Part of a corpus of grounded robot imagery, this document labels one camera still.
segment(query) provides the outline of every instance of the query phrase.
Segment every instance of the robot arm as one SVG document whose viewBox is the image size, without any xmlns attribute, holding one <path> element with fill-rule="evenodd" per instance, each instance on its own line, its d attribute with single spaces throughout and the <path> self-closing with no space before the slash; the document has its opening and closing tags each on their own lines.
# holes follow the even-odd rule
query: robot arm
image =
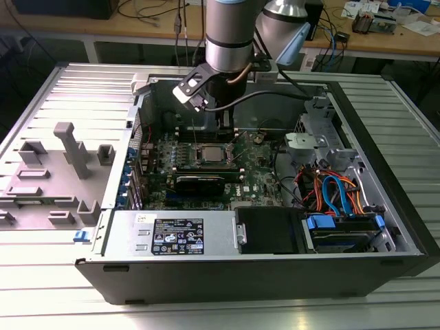
<svg viewBox="0 0 440 330">
<path fill-rule="evenodd" d="M 196 111 L 204 110 L 208 106 L 207 93 L 215 99 L 215 107 L 225 107 L 245 93 L 250 71 L 271 71 L 276 66 L 268 56 L 281 65 L 294 62 L 310 28 L 305 0 L 265 2 L 208 0 L 206 63 L 196 67 L 173 90 L 181 103 Z M 259 31 L 259 47 L 264 43 L 269 51 L 266 57 L 255 56 L 255 29 Z M 228 110 L 232 118 L 233 107 Z"/>
</svg>

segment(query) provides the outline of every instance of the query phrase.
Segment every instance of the blue cable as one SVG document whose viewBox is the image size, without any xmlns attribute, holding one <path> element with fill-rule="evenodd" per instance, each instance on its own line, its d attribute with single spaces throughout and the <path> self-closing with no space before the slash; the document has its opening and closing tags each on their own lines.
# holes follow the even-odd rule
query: blue cable
<svg viewBox="0 0 440 330">
<path fill-rule="evenodd" d="M 323 29 L 325 32 L 327 32 L 328 34 L 330 34 L 330 37 L 331 37 L 332 51 L 331 51 L 330 61 L 327 63 L 327 65 L 326 65 L 325 68 L 324 68 L 324 72 L 327 72 L 327 71 L 330 69 L 331 64 L 332 64 L 332 62 L 333 62 L 333 59 L 334 59 L 334 57 L 335 57 L 335 52 L 336 52 L 336 42 L 335 42 L 335 37 L 334 37 L 333 33 L 331 33 L 331 31 L 330 31 L 329 29 L 327 29 L 327 28 L 324 27 L 324 26 L 320 26 L 319 28 Z"/>
<path fill-rule="evenodd" d="M 333 175 L 329 175 L 322 182 L 322 197 L 324 197 L 325 203 L 333 211 L 335 211 L 337 217 L 340 216 L 340 212 L 339 212 L 338 208 L 331 203 L 331 201 L 329 199 L 329 196 L 328 196 L 327 184 L 328 184 L 328 182 L 331 179 L 335 180 L 336 184 L 338 185 L 338 188 L 339 188 L 339 191 L 340 191 L 340 195 L 341 195 L 342 208 L 344 209 L 344 213 L 346 215 L 349 215 L 350 217 L 352 217 L 353 216 L 353 212 L 351 211 L 350 203 L 347 201 L 347 198 L 345 197 L 344 184 L 341 182 L 341 180 L 339 180 L 337 177 L 335 177 Z"/>
</svg>

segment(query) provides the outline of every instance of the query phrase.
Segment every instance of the workbench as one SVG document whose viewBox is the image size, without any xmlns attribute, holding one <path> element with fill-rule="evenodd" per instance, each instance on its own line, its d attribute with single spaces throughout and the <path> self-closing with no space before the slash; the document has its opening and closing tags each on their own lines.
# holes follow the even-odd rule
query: workbench
<svg viewBox="0 0 440 330">
<path fill-rule="evenodd" d="M 160 4 L 159 0 L 139 0 L 145 6 Z M 422 36 L 402 26 L 398 26 L 395 33 L 367 35 L 356 34 L 351 31 L 350 19 L 340 17 L 342 9 L 336 10 L 344 5 L 344 0 L 326 0 L 326 7 L 330 20 L 339 30 L 351 35 L 345 56 L 385 58 L 405 61 L 436 61 L 440 56 L 439 35 Z M 130 19 L 121 16 L 117 12 L 108 20 L 93 20 L 73 17 L 56 16 L 31 16 L 20 15 L 10 4 L 13 13 L 19 22 L 25 26 L 35 37 L 48 39 L 69 39 L 82 41 L 84 43 L 90 63 L 99 63 L 99 53 L 96 51 L 96 42 L 114 43 L 137 43 L 154 45 L 174 45 L 175 34 L 173 31 L 175 11 L 160 16 L 160 27 L 153 27 L 150 24 L 137 19 Z M 176 8 L 177 0 L 169 1 L 159 8 L 145 10 L 144 13 L 155 14 L 167 9 Z M 128 3 L 122 8 L 123 13 L 135 15 L 133 6 Z M 430 7 L 427 14 L 439 15 L 440 9 Z M 189 46 L 196 46 L 201 38 L 201 11 L 199 6 L 190 5 L 187 7 L 188 15 L 188 39 Z M 27 34 L 14 22 L 4 4 L 0 2 L 0 34 L 3 36 L 17 37 Z M 183 45 L 183 34 L 180 36 L 180 45 Z M 329 42 L 323 30 L 318 29 L 315 39 L 306 41 L 301 52 L 306 56 L 302 62 L 302 71 L 309 71 L 313 67 L 315 58 L 324 54 Z"/>
<path fill-rule="evenodd" d="M 147 74 L 152 69 L 166 73 L 172 67 L 74 63 L 56 67 L 0 145 L 0 177 L 7 179 L 11 166 L 21 161 L 17 151 L 24 141 L 37 139 L 47 147 L 54 146 L 56 139 L 47 132 L 52 132 L 59 120 L 72 121 L 78 131 L 89 132 L 82 137 L 88 150 L 96 150 L 103 142 L 117 148 L 116 137 L 133 104 L 131 80 L 134 74 Z M 340 83 L 440 243 L 440 135 L 397 84 L 372 75 L 288 74 L 302 83 L 320 79 Z M 111 102 L 118 110 L 101 111 L 102 102 Z M 105 137 L 102 129 L 110 134 Z M 74 243 L 75 233 L 0 231 L 2 329 L 32 326 L 68 330 L 87 325 L 97 329 L 356 330 L 431 329 L 440 325 L 439 265 L 415 278 L 392 280 L 359 298 L 110 305 L 73 265 L 75 258 L 91 249 L 90 243 Z"/>
</svg>

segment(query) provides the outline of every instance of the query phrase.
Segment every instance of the circuit board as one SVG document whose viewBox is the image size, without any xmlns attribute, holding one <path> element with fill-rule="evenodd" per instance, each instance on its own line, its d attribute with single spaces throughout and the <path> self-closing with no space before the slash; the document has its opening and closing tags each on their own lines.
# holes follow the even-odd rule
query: circuit board
<svg viewBox="0 0 440 330">
<path fill-rule="evenodd" d="M 281 206 L 283 203 L 279 186 L 276 185 L 271 168 L 270 142 L 254 143 L 255 133 L 245 132 L 230 144 L 179 143 L 173 136 L 164 135 L 156 142 L 157 159 L 155 170 L 145 173 L 148 194 L 145 210 L 233 210 L 239 206 Z M 222 176 L 239 177 L 239 181 L 226 181 L 223 194 L 219 196 L 180 196 L 170 188 L 169 182 L 176 166 L 181 171 L 199 166 L 212 168 L 221 166 Z M 229 159 L 223 164 L 221 153 Z"/>
</svg>

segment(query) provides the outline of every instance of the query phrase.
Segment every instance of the power supply label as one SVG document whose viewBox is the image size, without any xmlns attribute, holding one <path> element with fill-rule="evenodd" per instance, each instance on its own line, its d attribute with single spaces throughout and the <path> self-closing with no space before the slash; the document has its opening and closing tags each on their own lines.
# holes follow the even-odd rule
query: power supply label
<svg viewBox="0 0 440 330">
<path fill-rule="evenodd" d="M 151 253 L 156 256 L 204 253 L 203 219 L 156 219 Z"/>
</svg>

